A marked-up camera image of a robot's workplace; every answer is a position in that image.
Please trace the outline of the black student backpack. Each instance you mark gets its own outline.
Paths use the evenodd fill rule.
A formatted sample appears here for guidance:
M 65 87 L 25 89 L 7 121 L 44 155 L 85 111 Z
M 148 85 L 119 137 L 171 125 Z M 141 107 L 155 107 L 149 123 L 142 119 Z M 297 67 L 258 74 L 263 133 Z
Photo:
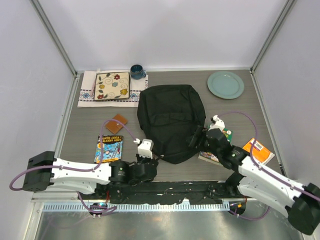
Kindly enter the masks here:
M 206 120 L 198 92 L 189 84 L 151 86 L 139 95 L 137 119 L 153 152 L 170 164 L 180 164 L 198 150 L 190 141 Z

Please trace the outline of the colourful treehouse paperback book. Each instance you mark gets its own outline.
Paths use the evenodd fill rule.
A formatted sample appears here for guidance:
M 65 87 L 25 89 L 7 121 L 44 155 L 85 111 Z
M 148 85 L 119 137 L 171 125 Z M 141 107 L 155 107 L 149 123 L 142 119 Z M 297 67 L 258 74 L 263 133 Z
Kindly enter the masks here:
M 98 164 L 110 163 L 122 159 L 124 137 L 122 135 L 103 135 L 102 144 L 100 136 L 97 138 L 97 145 L 95 151 L 94 162 Z

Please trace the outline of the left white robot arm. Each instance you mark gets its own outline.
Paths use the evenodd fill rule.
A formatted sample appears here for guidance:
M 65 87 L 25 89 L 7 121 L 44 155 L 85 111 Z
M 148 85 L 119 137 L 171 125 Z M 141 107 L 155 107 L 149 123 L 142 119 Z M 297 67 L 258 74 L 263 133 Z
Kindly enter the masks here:
M 137 162 L 116 160 L 97 164 L 80 163 L 56 158 L 53 151 L 45 151 L 28 160 L 28 173 L 22 189 L 42 192 L 47 187 L 77 191 L 100 200 L 108 184 L 136 185 L 152 181 L 157 175 L 158 160 L 136 155 Z

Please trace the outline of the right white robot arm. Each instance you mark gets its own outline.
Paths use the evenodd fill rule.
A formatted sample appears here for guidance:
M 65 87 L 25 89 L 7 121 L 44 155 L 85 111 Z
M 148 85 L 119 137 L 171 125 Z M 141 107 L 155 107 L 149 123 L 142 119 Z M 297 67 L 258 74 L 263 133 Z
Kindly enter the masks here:
M 190 148 L 212 153 L 224 168 L 234 172 L 225 186 L 230 197 L 243 195 L 264 203 L 305 235 L 312 235 L 320 224 L 320 188 L 315 184 L 304 185 L 254 161 L 216 126 L 199 126 L 187 143 Z

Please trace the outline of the green coin book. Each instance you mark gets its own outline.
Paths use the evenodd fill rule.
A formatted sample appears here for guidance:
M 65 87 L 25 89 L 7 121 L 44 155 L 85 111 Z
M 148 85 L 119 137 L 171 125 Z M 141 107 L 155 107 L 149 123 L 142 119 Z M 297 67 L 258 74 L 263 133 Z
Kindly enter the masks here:
M 231 141 L 232 141 L 232 138 L 233 138 L 233 131 L 230 130 L 230 129 L 224 128 L 224 129 L 222 130 L 222 132 L 223 132 L 223 134 L 226 136 L 227 141 L 228 141 L 228 142 L 231 142 Z M 203 160 L 203 161 L 206 161 L 206 162 L 208 162 L 208 163 L 212 163 L 212 164 L 221 166 L 221 167 L 223 166 L 223 165 L 219 162 L 218 158 L 217 158 L 214 154 L 212 154 L 212 153 L 210 153 L 210 152 L 200 151 L 200 152 L 199 152 L 199 155 L 198 155 L 198 159 Z

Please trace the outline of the orange paperback book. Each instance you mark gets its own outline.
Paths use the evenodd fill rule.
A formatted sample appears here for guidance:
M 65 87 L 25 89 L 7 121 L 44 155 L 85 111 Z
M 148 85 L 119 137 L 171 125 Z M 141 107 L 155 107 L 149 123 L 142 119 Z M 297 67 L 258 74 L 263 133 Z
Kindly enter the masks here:
M 249 153 L 254 140 L 255 139 L 252 138 L 242 148 Z M 253 158 L 256 161 L 258 161 L 264 165 L 266 165 L 275 156 L 275 154 L 273 152 L 271 152 L 269 149 L 267 149 L 258 140 L 256 140 L 254 143 L 252 154 L 253 154 Z

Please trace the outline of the brown leather wallet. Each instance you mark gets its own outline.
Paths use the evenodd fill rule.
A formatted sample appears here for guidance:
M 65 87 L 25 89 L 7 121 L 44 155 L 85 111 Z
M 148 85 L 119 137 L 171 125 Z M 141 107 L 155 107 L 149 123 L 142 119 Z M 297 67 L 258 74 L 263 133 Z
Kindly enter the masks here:
M 116 114 L 113 120 L 105 124 L 105 128 L 112 134 L 117 134 L 128 123 L 128 120 L 121 114 Z

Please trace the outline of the light teal round plate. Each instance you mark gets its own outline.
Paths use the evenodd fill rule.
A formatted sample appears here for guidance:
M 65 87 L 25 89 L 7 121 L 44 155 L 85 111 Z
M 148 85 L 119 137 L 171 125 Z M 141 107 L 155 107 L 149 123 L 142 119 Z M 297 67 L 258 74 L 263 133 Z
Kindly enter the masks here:
M 243 80 L 230 71 L 217 71 L 207 79 L 209 91 L 221 99 L 233 100 L 240 97 L 244 90 Z

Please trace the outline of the dark blue ceramic cup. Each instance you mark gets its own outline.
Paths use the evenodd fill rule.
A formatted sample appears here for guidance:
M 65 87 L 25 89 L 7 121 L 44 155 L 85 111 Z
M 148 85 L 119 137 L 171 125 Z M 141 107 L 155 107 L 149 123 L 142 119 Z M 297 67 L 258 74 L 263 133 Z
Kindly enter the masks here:
M 140 80 L 146 77 L 146 72 L 140 64 L 135 64 L 130 68 L 130 76 L 132 79 Z

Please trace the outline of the floral square ceramic plate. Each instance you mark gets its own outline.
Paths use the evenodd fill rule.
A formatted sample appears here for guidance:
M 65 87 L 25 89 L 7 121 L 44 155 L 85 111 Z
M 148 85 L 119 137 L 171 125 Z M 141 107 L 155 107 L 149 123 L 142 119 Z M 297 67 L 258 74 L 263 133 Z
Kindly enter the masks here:
M 96 74 L 94 101 L 126 100 L 129 97 L 129 72 L 106 72 Z

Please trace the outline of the white patterned cloth mat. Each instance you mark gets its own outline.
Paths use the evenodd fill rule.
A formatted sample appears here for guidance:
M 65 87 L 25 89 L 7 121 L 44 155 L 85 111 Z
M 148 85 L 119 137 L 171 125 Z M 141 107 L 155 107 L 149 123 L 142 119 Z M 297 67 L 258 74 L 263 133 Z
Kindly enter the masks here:
M 80 87 L 78 108 L 97 108 L 97 107 L 137 107 L 141 91 L 148 88 L 149 76 L 130 81 L 130 91 L 128 99 L 115 99 L 107 101 L 94 101 L 94 82 L 96 71 L 85 71 Z

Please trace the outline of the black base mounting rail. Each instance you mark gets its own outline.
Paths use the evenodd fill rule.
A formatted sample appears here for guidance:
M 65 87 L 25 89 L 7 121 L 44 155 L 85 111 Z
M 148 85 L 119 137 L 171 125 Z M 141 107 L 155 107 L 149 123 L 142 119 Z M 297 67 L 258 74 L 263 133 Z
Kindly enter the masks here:
M 108 184 L 106 193 L 112 204 L 132 205 L 179 205 L 184 199 L 192 205 L 204 205 L 244 198 L 237 190 L 219 181 L 152 181 L 134 186 Z

